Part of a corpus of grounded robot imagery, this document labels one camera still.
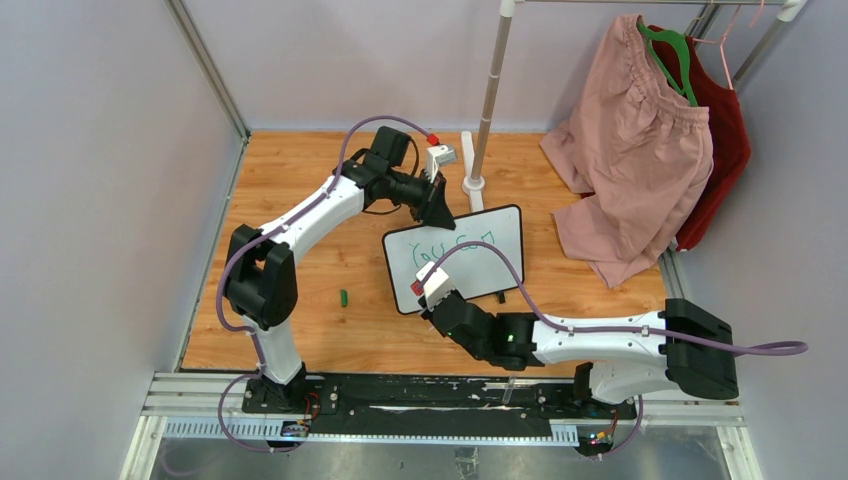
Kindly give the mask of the white whiteboard black frame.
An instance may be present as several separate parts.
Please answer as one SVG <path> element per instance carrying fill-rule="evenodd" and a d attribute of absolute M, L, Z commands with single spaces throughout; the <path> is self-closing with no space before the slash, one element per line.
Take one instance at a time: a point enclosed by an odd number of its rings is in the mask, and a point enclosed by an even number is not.
<path fill-rule="evenodd" d="M 397 311 L 402 315 L 420 310 L 419 296 L 412 283 L 422 267 L 436 262 L 457 245 L 463 248 L 450 256 L 441 268 L 466 299 L 513 289 L 517 282 L 499 257 L 476 246 L 476 241 L 494 246 L 524 277 L 523 215 L 516 204 L 469 213 L 456 218 L 456 228 L 446 230 L 416 226 L 386 233 L 382 246 Z"/>

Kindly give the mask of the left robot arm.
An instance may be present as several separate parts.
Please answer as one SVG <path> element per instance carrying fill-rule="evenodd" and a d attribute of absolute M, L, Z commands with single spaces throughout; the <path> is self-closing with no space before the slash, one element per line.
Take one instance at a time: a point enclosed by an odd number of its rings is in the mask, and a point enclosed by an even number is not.
<path fill-rule="evenodd" d="M 457 153 L 434 134 L 426 140 L 422 171 L 405 173 L 399 168 L 414 141 L 403 131 L 382 126 L 369 147 L 342 155 L 327 180 L 288 213 L 259 228 L 243 224 L 233 231 L 216 291 L 216 314 L 226 330 L 251 339 L 258 364 L 250 379 L 279 411 L 296 412 L 314 397 L 290 321 L 302 258 L 378 200 L 408 207 L 419 225 L 455 228 L 440 168 L 455 162 Z"/>

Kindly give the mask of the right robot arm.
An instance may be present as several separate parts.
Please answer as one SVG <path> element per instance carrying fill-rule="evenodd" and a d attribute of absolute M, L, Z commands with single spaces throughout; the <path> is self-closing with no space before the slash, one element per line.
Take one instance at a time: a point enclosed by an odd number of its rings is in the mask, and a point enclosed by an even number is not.
<path fill-rule="evenodd" d="M 456 291 L 418 302 L 424 319 L 478 361 L 507 371 L 577 362 L 571 403 L 584 417 L 658 391 L 739 395 L 734 355 L 713 346 L 732 343 L 730 325 L 685 299 L 638 315 L 547 322 L 533 313 L 488 313 Z"/>

